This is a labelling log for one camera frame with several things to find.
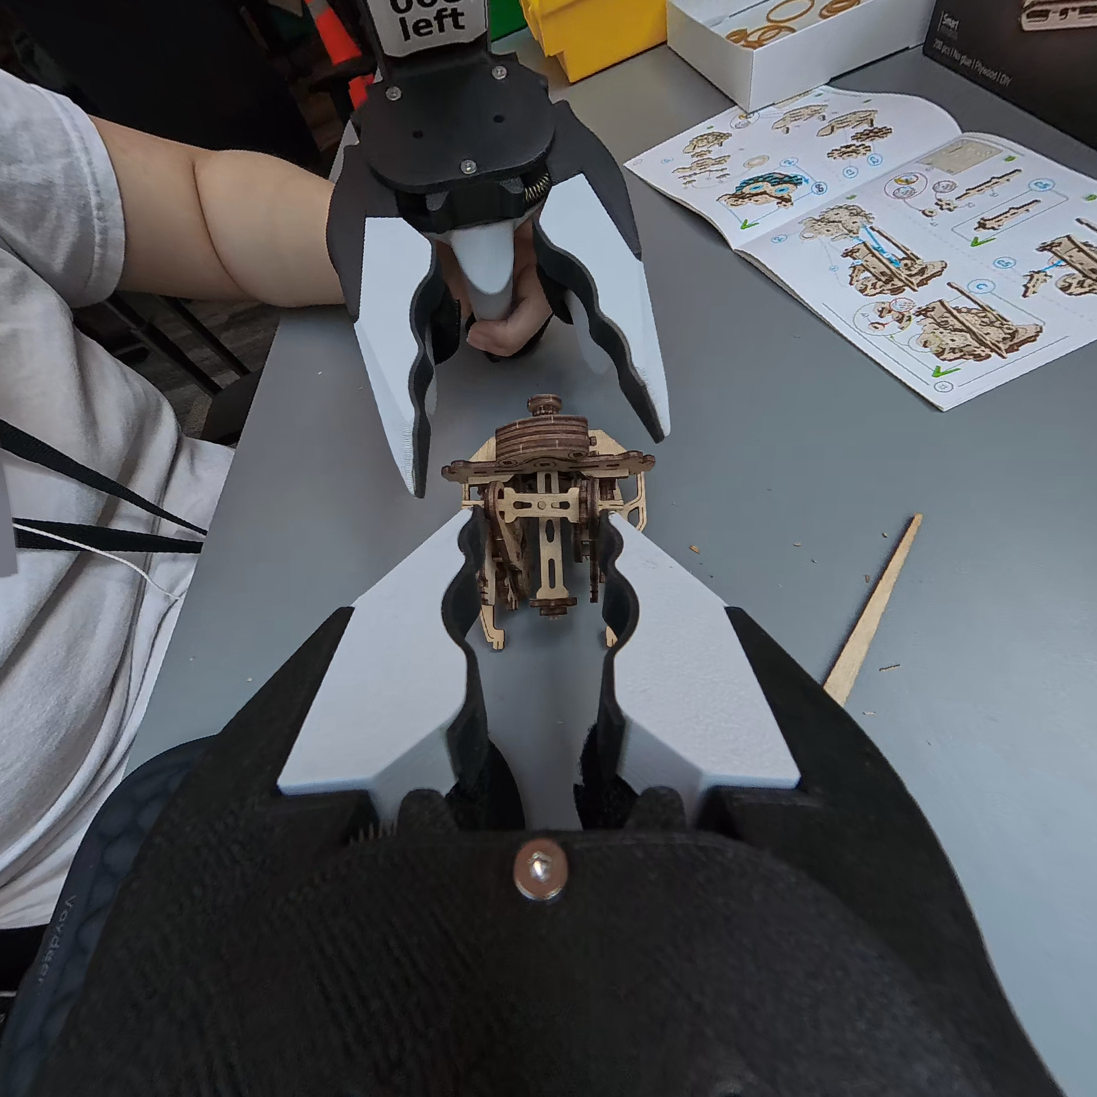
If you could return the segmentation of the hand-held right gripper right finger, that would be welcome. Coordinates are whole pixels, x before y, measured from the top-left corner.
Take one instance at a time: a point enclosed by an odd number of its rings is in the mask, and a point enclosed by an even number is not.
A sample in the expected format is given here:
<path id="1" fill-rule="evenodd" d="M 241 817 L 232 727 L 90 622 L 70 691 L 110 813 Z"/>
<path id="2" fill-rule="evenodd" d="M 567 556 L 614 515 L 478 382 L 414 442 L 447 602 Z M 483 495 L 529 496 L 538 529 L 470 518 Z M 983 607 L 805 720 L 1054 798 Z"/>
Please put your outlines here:
<path id="1" fill-rule="evenodd" d="M 620 827 L 647 787 L 689 824 L 710 787 L 789 789 L 800 771 L 720 596 L 620 515 L 601 515 L 605 653 L 596 724 L 580 755 L 585 829 Z"/>

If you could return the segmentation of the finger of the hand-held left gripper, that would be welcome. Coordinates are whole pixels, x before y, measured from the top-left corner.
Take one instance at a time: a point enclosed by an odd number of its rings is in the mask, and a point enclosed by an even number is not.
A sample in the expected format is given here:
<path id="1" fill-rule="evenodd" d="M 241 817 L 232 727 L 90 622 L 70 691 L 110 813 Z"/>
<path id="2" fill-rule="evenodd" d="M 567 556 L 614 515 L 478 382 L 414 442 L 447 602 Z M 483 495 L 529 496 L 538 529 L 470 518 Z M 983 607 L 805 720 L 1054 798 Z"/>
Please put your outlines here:
<path id="1" fill-rule="evenodd" d="M 667 382 L 636 223 L 620 171 L 556 180 L 541 203 L 534 254 L 543 284 L 563 293 L 587 362 L 596 347 L 654 442 L 669 433 Z"/>
<path id="2" fill-rule="evenodd" d="M 405 487 L 421 498 L 429 458 L 427 387 L 434 374 L 430 314 L 445 282 L 430 240 L 398 216 L 363 225 L 354 334 L 379 422 Z"/>

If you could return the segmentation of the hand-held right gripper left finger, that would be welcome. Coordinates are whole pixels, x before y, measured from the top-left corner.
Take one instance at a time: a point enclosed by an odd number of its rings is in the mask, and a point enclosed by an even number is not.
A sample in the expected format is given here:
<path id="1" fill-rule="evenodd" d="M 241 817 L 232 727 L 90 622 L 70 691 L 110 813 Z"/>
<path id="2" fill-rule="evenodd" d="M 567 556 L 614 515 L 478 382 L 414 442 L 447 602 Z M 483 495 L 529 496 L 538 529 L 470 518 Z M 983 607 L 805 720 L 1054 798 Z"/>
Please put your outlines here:
<path id="1" fill-rule="evenodd" d="M 354 600 L 278 777 L 283 795 L 358 789 L 392 822 L 409 791 L 430 787 L 463 826 L 523 829 L 465 642 L 487 531 L 483 511 L 458 511 Z"/>

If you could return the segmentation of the wooden mechanical model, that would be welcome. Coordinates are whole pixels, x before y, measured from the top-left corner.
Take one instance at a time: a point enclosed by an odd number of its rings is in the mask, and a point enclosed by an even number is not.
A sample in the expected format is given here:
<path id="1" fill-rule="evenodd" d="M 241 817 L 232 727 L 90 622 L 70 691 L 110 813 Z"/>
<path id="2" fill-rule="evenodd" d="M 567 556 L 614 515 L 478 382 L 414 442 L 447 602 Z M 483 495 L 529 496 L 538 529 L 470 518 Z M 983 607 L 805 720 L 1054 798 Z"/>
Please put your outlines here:
<path id="1" fill-rule="evenodd" d="M 478 569 L 479 624 L 494 651 L 503 647 L 496 607 L 521 602 L 543 618 L 576 606 L 565 587 L 565 560 L 589 566 L 589 600 L 598 600 L 598 522 L 605 513 L 645 527 L 645 473 L 654 456 L 625 449 L 583 416 L 565 415 L 559 396 L 527 400 L 527 418 L 496 427 L 467 460 L 441 467 L 461 487 L 461 507 L 487 518 Z"/>

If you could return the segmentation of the assembly instruction booklet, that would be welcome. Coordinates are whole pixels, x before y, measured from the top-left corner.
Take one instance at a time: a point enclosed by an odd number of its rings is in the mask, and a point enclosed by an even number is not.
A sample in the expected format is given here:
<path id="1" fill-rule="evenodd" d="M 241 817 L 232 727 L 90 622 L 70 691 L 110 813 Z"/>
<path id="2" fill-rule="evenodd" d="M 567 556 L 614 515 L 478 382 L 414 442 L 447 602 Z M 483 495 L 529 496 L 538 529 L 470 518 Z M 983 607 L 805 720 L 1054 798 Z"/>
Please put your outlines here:
<path id="1" fill-rule="evenodd" d="M 938 409 L 1094 340 L 1094 180 L 923 98 L 818 87 L 625 165 Z"/>

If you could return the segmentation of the person's left forearm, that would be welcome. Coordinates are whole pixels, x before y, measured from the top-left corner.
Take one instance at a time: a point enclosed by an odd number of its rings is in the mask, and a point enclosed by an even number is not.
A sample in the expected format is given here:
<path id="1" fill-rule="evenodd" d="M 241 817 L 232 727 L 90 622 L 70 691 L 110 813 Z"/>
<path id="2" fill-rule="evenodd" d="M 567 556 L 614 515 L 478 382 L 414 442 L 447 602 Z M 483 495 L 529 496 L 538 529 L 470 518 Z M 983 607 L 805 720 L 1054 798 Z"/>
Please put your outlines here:
<path id="1" fill-rule="evenodd" d="M 332 183 L 250 151 L 205 151 L 92 118 L 125 222 L 123 291 L 276 307 L 343 302 L 325 242 Z"/>

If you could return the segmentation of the grey desk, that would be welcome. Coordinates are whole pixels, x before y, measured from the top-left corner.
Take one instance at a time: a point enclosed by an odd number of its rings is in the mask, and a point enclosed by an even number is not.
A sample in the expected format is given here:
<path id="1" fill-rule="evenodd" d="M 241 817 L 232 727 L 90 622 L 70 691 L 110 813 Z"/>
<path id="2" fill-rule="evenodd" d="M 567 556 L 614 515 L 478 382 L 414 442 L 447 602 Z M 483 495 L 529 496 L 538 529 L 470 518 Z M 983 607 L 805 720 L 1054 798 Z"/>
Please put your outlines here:
<path id="1" fill-rule="evenodd" d="M 556 391 L 656 456 L 647 535 L 821 678 L 923 513 L 849 709 L 952 858 L 998 978 L 1069 1095 L 1094 1095 L 1094 349 L 938 413 L 698 216 L 627 182 L 672 431 L 552 324 L 438 371 L 427 496 L 379 429 L 339 309 L 287 311 L 130 766 L 216 733 L 336 607 L 443 524 L 438 465 Z"/>

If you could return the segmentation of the person's left hand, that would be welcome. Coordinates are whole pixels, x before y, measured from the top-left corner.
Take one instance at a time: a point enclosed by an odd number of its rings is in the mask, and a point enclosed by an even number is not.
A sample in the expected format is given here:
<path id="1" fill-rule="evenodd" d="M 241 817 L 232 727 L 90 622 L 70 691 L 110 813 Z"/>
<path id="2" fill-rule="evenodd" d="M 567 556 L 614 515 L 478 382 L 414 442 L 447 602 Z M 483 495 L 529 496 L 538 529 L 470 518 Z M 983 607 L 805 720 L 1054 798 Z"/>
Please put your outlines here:
<path id="1" fill-rule="evenodd" d="M 472 314 L 467 285 L 458 267 L 452 249 L 436 242 L 434 251 L 443 271 L 445 285 L 454 300 L 458 300 L 461 320 Z M 476 320 L 465 327 L 465 340 L 474 349 L 509 358 L 543 327 L 552 316 L 552 309 L 545 298 L 538 278 L 536 256 L 529 234 L 514 234 L 514 265 L 512 265 L 512 309 L 501 320 Z"/>

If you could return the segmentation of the yellow plastic bin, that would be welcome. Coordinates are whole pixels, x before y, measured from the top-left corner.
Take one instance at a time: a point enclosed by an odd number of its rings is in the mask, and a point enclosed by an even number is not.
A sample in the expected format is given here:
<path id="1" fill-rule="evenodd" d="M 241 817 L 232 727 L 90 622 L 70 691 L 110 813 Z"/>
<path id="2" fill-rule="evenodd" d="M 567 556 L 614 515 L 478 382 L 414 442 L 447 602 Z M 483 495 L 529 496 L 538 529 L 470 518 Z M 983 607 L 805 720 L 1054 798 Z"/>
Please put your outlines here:
<path id="1" fill-rule="evenodd" d="M 519 2 L 545 56 L 572 83 L 665 42 L 665 2 Z"/>

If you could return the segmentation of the thin wooden stick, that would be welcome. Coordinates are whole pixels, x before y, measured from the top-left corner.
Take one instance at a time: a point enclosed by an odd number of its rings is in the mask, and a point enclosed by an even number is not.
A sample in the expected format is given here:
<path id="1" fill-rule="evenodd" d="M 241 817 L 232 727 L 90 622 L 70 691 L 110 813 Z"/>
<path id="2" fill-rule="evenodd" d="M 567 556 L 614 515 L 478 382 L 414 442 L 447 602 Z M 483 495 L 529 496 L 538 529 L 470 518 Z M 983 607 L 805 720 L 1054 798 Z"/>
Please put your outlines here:
<path id="1" fill-rule="evenodd" d="M 856 618 L 849 636 L 843 642 L 841 651 L 834 658 L 834 664 L 823 682 L 823 691 L 840 706 L 845 704 L 858 671 L 867 656 L 871 640 L 878 629 L 880 618 L 887 607 L 898 575 L 909 556 L 912 540 L 922 525 L 923 515 L 914 513 L 905 527 L 902 538 L 894 545 L 891 558 L 887 560 L 880 578 L 876 580 L 867 602 Z"/>

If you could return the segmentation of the black chair base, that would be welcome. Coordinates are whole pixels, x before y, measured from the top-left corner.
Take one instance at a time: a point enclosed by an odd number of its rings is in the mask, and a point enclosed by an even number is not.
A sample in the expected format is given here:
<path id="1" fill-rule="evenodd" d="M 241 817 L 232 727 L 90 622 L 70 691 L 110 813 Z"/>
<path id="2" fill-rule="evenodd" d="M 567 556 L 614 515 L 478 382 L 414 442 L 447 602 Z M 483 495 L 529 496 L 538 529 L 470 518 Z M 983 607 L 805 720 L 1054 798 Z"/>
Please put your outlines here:
<path id="1" fill-rule="evenodd" d="M 74 325 L 167 396 L 188 436 L 234 445 L 267 360 L 278 311 L 116 293 Z"/>

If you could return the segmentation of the white cardboard box tray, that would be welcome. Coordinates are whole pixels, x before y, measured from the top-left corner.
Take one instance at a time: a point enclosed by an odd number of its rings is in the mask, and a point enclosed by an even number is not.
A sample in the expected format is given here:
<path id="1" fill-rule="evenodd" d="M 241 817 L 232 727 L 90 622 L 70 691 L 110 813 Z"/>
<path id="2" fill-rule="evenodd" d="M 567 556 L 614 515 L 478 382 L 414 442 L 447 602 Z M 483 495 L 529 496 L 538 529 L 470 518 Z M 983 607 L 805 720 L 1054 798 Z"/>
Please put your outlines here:
<path id="1" fill-rule="evenodd" d="M 918 45 L 932 2 L 667 2 L 667 45 L 751 111 Z"/>

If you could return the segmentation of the person in white shirt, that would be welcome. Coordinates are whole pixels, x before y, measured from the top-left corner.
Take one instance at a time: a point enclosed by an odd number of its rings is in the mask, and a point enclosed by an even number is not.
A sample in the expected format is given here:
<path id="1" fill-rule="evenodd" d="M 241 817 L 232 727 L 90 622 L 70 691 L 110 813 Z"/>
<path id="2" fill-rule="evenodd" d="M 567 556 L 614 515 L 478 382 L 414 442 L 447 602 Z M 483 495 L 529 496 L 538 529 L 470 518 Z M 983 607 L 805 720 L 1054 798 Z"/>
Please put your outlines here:
<path id="1" fill-rule="evenodd" d="M 203 527 L 232 451 L 74 327 L 116 289 L 125 229 L 88 116 L 1 72 L 1 420 Z M 119 780 L 196 556 L 56 544 L 1 580 L 1 928 L 45 924 Z"/>

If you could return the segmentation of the dark padded chair seat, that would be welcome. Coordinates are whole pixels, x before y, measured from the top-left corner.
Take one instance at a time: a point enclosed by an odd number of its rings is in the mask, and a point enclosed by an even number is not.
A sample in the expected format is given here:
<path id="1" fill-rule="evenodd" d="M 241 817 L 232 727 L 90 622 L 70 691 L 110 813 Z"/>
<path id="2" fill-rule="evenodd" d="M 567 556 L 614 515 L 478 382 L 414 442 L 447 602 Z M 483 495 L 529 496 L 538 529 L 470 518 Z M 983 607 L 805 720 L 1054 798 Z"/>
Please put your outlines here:
<path id="1" fill-rule="evenodd" d="M 1 1095 L 28 1095 L 79 995 L 123 877 L 161 807 L 212 742 L 196 738 L 145 760 L 90 820 L 17 989 L 1 997 Z"/>

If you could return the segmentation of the black model kit box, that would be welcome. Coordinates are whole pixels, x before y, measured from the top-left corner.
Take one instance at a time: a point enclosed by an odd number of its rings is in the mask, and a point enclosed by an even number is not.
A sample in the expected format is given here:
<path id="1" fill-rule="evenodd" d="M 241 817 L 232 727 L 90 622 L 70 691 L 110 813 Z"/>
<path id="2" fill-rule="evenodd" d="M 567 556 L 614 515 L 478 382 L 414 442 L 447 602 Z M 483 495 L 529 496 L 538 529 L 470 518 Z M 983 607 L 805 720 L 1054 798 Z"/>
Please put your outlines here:
<path id="1" fill-rule="evenodd" d="M 923 54 L 1047 120 L 1094 111 L 1094 2 L 936 2 Z"/>

